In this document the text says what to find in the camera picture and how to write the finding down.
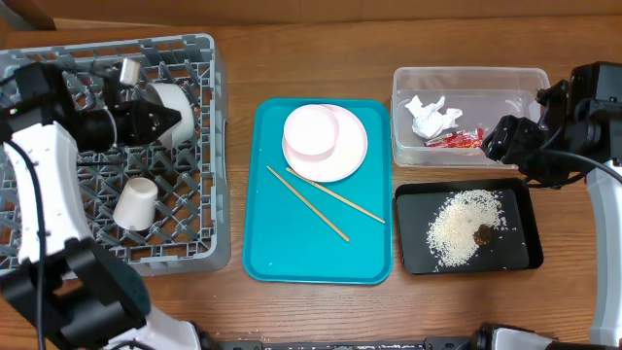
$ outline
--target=wooden chopstick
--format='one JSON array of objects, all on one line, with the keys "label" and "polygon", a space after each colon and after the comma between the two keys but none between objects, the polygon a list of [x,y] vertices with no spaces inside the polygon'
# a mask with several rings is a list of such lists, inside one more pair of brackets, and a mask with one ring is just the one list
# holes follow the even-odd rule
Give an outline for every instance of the wooden chopstick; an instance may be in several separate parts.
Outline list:
[{"label": "wooden chopstick", "polygon": [[281,181],[283,183],[283,185],[285,185],[285,187],[287,187],[288,189],[290,189],[290,191],[295,194],[295,196],[298,197],[298,199],[302,200],[302,202],[304,204],[306,204],[306,206],[309,207],[309,209],[313,210],[314,213],[316,213],[320,219],[324,220],[325,223],[327,223],[327,225],[330,226],[330,228],[334,229],[335,232],[337,232],[337,234],[339,234],[341,236],[341,238],[343,238],[343,240],[345,240],[346,242],[350,242],[350,238],[348,238],[347,235],[343,234],[343,232],[341,230],[339,230],[339,228],[337,228],[335,225],[333,225],[329,219],[327,219],[327,217],[325,217],[324,215],[322,215],[322,213],[320,213],[320,211],[318,209],[316,209],[313,204],[309,203],[308,200],[306,200],[302,194],[298,193],[298,191],[296,191],[292,185],[288,184],[287,181],[285,181],[284,178],[281,177],[281,175],[277,174],[276,171],[272,170],[272,168],[269,165],[266,165],[266,167],[268,168],[268,170],[270,170],[270,172],[272,174],[274,174],[274,176],[276,176],[277,179],[279,179],[279,181]]},{"label": "wooden chopstick", "polygon": [[308,179],[303,178],[303,177],[302,177],[302,176],[300,176],[298,173],[296,173],[295,171],[293,171],[291,168],[287,168],[287,170],[288,170],[288,172],[289,172],[290,174],[294,175],[294,176],[295,176],[295,177],[297,177],[298,179],[303,180],[303,181],[305,181],[307,184],[312,185],[312,186],[314,186],[315,188],[317,188],[317,189],[319,189],[319,190],[321,190],[321,191],[324,191],[325,193],[328,193],[328,194],[332,195],[333,197],[335,197],[335,198],[337,198],[337,199],[341,200],[342,202],[344,202],[344,203],[346,203],[346,204],[350,205],[351,207],[353,207],[353,208],[357,209],[358,211],[362,212],[363,214],[366,214],[366,216],[370,217],[371,219],[377,220],[377,221],[381,222],[382,224],[384,224],[384,223],[385,223],[385,221],[384,221],[384,220],[382,220],[382,219],[378,218],[377,216],[375,216],[375,215],[373,215],[373,214],[369,213],[368,211],[366,211],[366,210],[364,210],[363,208],[361,208],[359,205],[357,205],[357,204],[355,204],[355,203],[351,202],[350,200],[348,200],[348,199],[346,199],[346,198],[342,197],[341,195],[339,195],[339,194],[337,194],[337,193],[335,193],[335,192],[333,192],[333,191],[331,191],[331,190],[329,190],[329,189],[325,188],[324,186],[322,186],[322,185],[320,185],[320,184],[318,184],[318,183],[316,183],[316,182],[314,182],[314,181],[311,181],[311,180],[308,180]]}]

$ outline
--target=turquoise tray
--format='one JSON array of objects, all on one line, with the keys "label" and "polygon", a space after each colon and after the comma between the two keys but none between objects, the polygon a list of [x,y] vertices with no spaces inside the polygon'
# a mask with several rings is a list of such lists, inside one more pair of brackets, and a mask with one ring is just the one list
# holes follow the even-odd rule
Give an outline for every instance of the turquoise tray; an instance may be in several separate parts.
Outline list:
[{"label": "turquoise tray", "polygon": [[[367,132],[367,155],[344,180],[322,184],[385,221],[383,225],[288,173],[283,156],[287,116],[306,104],[350,110]],[[269,165],[349,238],[336,232],[290,192]],[[266,282],[375,285],[393,267],[391,121],[378,102],[359,99],[273,98],[255,114],[242,263]]]}]

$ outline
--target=red wrapper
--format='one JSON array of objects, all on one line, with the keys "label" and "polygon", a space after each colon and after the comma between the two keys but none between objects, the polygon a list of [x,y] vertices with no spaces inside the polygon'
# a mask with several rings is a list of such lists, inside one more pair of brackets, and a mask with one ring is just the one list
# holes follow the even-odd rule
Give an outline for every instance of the red wrapper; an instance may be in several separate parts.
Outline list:
[{"label": "red wrapper", "polygon": [[426,147],[437,148],[478,148],[484,139],[484,129],[478,127],[448,133],[424,142]]}]

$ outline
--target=clear plastic bin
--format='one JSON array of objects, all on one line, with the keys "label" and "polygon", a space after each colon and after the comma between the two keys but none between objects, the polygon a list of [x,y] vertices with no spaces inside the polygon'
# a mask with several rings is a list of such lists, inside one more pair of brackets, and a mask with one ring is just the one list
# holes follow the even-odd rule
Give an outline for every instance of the clear plastic bin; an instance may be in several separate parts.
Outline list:
[{"label": "clear plastic bin", "polygon": [[535,101],[540,88],[549,88],[546,73],[536,68],[404,67],[394,75],[391,116],[394,159],[399,166],[507,168],[487,159],[479,149],[429,148],[412,131],[413,116],[405,105],[418,95],[424,106],[445,96],[440,110],[459,108],[458,127],[445,132],[484,129],[484,137],[501,117],[514,115],[539,120]]}]

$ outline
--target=crumpled paper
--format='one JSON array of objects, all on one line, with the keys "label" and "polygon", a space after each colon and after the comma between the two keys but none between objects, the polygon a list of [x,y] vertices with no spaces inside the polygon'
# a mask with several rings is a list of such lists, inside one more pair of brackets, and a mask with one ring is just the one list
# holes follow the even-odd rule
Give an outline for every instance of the crumpled paper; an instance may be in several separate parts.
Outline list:
[{"label": "crumpled paper", "polygon": [[425,139],[431,139],[440,135],[445,129],[457,127],[456,119],[463,114],[463,111],[457,108],[447,108],[447,112],[441,114],[438,111],[444,104],[445,96],[426,107],[423,106],[419,96],[413,97],[405,106],[414,117],[412,130]]}]

